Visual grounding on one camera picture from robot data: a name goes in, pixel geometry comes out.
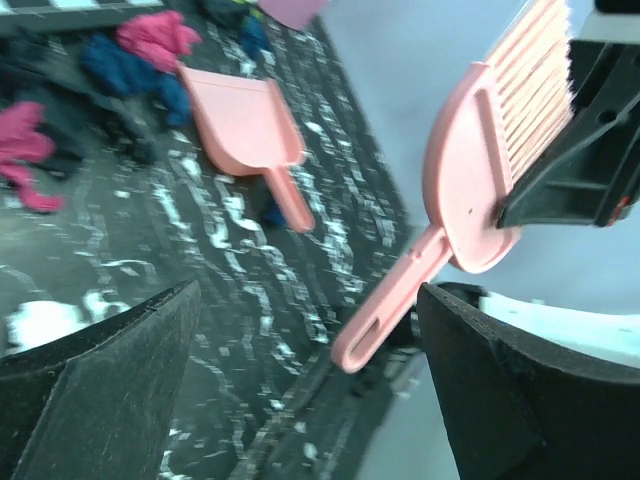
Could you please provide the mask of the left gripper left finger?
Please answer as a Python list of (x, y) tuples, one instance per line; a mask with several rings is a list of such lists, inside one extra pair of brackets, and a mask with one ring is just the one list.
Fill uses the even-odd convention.
[(155, 479), (200, 318), (181, 282), (1, 360), (4, 479)]

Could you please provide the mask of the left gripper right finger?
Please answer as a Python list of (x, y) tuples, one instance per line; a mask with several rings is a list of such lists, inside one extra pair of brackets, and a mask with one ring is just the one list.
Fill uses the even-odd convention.
[(639, 371), (509, 326), (435, 285), (417, 311), (463, 479), (636, 479)]

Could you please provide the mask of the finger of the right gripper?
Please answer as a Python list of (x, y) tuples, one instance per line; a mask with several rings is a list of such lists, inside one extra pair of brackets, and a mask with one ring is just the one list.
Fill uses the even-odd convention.
[(639, 200), (639, 47), (574, 42), (574, 117), (504, 201), (500, 228), (607, 227)]

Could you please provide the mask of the pink hand brush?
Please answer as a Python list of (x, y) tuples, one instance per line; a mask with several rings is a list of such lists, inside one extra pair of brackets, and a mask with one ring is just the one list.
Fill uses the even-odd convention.
[(447, 263), (482, 273), (520, 238), (496, 210), (574, 115), (565, 1), (529, 1), (441, 107), (427, 143), (423, 199), (430, 224), (352, 315), (332, 347), (361, 370)]

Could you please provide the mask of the pink dustpan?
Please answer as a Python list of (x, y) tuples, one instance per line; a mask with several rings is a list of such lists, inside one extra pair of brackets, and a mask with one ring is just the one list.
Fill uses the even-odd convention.
[(261, 175), (288, 225), (304, 233), (315, 219), (290, 172), (305, 162), (305, 143), (277, 82), (180, 65), (203, 150), (222, 172)]

